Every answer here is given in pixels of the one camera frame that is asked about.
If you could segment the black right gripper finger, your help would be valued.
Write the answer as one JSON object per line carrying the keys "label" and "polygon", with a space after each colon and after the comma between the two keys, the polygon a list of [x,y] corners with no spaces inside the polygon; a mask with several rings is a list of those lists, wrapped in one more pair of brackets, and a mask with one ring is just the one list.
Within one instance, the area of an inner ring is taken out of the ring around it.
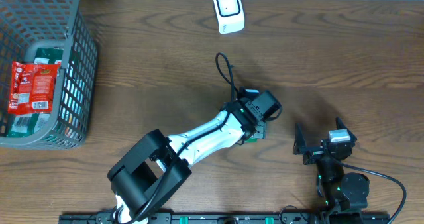
{"label": "black right gripper finger", "polygon": [[293,154],[301,155],[304,154],[307,150],[307,146],[305,143],[304,135],[301,131],[300,124],[295,124],[295,140],[293,144]]}
{"label": "black right gripper finger", "polygon": [[337,129],[346,129],[347,133],[350,135],[351,142],[357,141],[357,137],[350,131],[350,129],[347,128],[347,126],[343,123],[340,117],[336,117],[335,122],[336,122]]}

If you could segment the green capped white jar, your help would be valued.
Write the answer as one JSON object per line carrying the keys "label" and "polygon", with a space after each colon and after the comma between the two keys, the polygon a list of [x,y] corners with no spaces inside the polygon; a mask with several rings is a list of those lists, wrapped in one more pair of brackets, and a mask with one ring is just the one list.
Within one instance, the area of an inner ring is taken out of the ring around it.
{"label": "green capped white jar", "polygon": [[263,140],[264,137],[250,137],[249,139],[246,139],[245,142],[257,142],[259,140]]}

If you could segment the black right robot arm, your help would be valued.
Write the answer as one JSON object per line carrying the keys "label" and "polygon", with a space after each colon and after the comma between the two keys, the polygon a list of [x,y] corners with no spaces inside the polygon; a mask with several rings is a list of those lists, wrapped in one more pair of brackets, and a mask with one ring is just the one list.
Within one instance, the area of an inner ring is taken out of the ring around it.
{"label": "black right robot arm", "polygon": [[316,165],[316,188],[326,207],[311,214],[309,223],[362,223],[361,211],[368,207],[369,179],[360,173],[346,173],[342,161],[352,154],[357,137],[340,118],[319,145],[310,146],[299,124],[295,126],[293,154],[302,155],[304,165]]}

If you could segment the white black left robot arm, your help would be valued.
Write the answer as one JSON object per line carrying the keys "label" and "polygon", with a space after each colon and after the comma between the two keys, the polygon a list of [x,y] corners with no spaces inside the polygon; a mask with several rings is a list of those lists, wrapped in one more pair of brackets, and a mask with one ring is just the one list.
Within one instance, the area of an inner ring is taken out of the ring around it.
{"label": "white black left robot arm", "polygon": [[269,91],[241,89],[203,125],[176,135],[158,129],[145,134],[107,174],[117,200],[113,222],[146,221],[188,179],[194,164],[243,144],[281,112],[281,103]]}

